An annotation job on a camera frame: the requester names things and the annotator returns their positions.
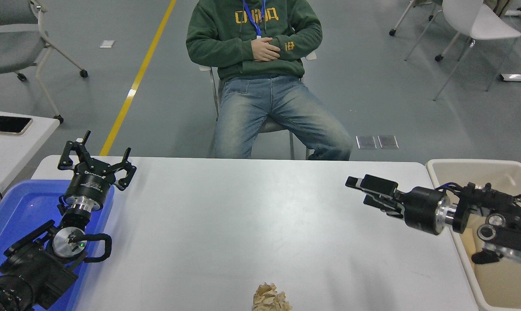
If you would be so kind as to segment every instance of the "yellow floor line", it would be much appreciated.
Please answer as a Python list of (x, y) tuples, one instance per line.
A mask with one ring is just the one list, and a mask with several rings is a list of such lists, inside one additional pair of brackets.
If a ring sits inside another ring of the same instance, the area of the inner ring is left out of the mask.
[(153, 56), (156, 46), (159, 43), (159, 39), (160, 39), (160, 36), (162, 35), (162, 31), (164, 30), (164, 27), (166, 26), (166, 22), (168, 21), (168, 18), (170, 17), (170, 14), (172, 13), (174, 4), (176, 4), (176, 0), (172, 0), (170, 2), (170, 5), (168, 6), (166, 13), (164, 14), (164, 17), (162, 18), (162, 21), (160, 22), (159, 28), (157, 29), (155, 37), (153, 38), (153, 41), (152, 41), (151, 45), (149, 46), (149, 50), (147, 51), (146, 57), (143, 59), (142, 66), (140, 67), (140, 70), (138, 71), (138, 75), (136, 75), (136, 79), (134, 79), (134, 83), (132, 83), (132, 88), (130, 89), (130, 91), (128, 91), (128, 95), (126, 96), (124, 105), (122, 105), (122, 108), (121, 108), (120, 112), (118, 113), (117, 119), (114, 121), (113, 127), (111, 128), (111, 131), (109, 132), (109, 136), (107, 136), (107, 140), (105, 140), (105, 144), (103, 144), (103, 148), (101, 148), (101, 152), (99, 153), (100, 156), (104, 156), (104, 155), (106, 156), (107, 154), (109, 154), (109, 150), (113, 146), (114, 140), (118, 134), (118, 130), (120, 130), (122, 122), (124, 121), (124, 118), (126, 117), (126, 113), (128, 112), (128, 109), (130, 109), (130, 105), (132, 104), (132, 101), (134, 100), (134, 95), (138, 91), (138, 87), (140, 86), (140, 83), (142, 82), (143, 75), (146, 73), (149, 62), (151, 61), (151, 57)]

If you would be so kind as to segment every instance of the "blue plastic bin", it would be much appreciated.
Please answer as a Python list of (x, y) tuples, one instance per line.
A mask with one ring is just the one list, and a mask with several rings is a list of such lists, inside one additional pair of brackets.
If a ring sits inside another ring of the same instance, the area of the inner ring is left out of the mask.
[[(0, 265), (6, 260), (3, 255), (14, 242), (23, 238), (48, 220), (54, 220), (59, 225), (61, 214), (57, 209), (59, 196), (65, 194), (70, 181), (21, 181), (7, 191), (0, 202)], [(92, 217), (86, 227), (87, 234), (103, 232), (107, 217), (111, 211), (114, 190), (109, 191), (103, 209), (92, 212)], [(97, 242), (88, 244), (86, 251), (93, 254)], [(72, 311), (83, 282), (88, 263), (79, 265), (74, 272), (79, 276), (73, 286), (55, 302), (49, 311)], [(34, 307), (42, 311), (39, 305)]]

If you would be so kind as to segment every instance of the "gray floor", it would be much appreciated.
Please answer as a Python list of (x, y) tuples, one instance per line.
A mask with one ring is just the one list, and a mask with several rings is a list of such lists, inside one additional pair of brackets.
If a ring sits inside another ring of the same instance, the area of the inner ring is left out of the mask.
[[(189, 61), (187, 23), (194, 0), (176, 2), (162, 37), (109, 155), (126, 147), (138, 157), (210, 157), (215, 109), (209, 79)], [(306, 83), (354, 136), (395, 135), (396, 150), (355, 149), (352, 161), (413, 161), (436, 158), (503, 159), (521, 162), (521, 83), (496, 81), (484, 89), (507, 41), (482, 41), (453, 76), (437, 101), (432, 98), (452, 70), (458, 43), (441, 63), (433, 58), (454, 31), (440, 16), (408, 61), (404, 57), (428, 23), (431, 6), (417, 6), (395, 37), (388, 32), (407, 0), (310, 0), (324, 29), (318, 59), (306, 64)], [(66, 140), (91, 130), (87, 148), (100, 153), (170, 1), (47, 1), (45, 26), (61, 47), (89, 72), (81, 79), (55, 53), (43, 71), (65, 123), (32, 158), (59, 154)], [(513, 8), (521, 6), (515, 0)], [(521, 17), (505, 21), (521, 31)], [(103, 40), (115, 40), (100, 49)], [(21, 83), (0, 75), (0, 111), (53, 116), (35, 69)], [(521, 39), (502, 72), (521, 73)], [(261, 134), (253, 158), (289, 159), (285, 132)], [(304, 150), (296, 140), (296, 154)]]

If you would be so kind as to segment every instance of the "blue lanyard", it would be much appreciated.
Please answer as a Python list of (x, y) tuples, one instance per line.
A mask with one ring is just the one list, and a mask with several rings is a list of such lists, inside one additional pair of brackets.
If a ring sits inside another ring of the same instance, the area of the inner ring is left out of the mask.
[[(260, 20), (259, 20), (259, 24), (261, 23), (261, 20), (264, 18), (264, 6), (266, 5), (266, 0), (263, 0), (262, 1), (262, 8), (260, 10)], [(253, 19), (253, 15), (251, 14), (251, 10), (249, 10), (249, 6), (247, 5), (247, 2), (245, 2), (245, 0), (243, 0), (243, 6), (245, 8), (245, 12), (247, 12), (247, 16), (249, 17), (249, 20), (251, 21), (251, 24), (253, 24), (253, 26), (255, 26), (255, 29), (257, 30), (257, 38), (260, 38), (261, 37), (261, 28), (259, 27), (259, 25), (257, 25), (257, 23), (255, 23), (255, 20)]]

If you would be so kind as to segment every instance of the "white desk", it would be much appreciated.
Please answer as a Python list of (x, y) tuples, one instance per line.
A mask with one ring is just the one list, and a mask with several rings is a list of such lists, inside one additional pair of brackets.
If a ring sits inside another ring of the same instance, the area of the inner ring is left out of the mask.
[(23, 134), (0, 134), (0, 191), (3, 193), (59, 126), (59, 120), (9, 112), (0, 112), (0, 116), (32, 118), (32, 123)]
[[(409, 228), (345, 187), (366, 173), (431, 187), (419, 163), (130, 160), (105, 228), (112, 256), (89, 267), (78, 311), (246, 311), (264, 282), (297, 311), (477, 310), (448, 232)], [(33, 179), (70, 179), (57, 162)]]

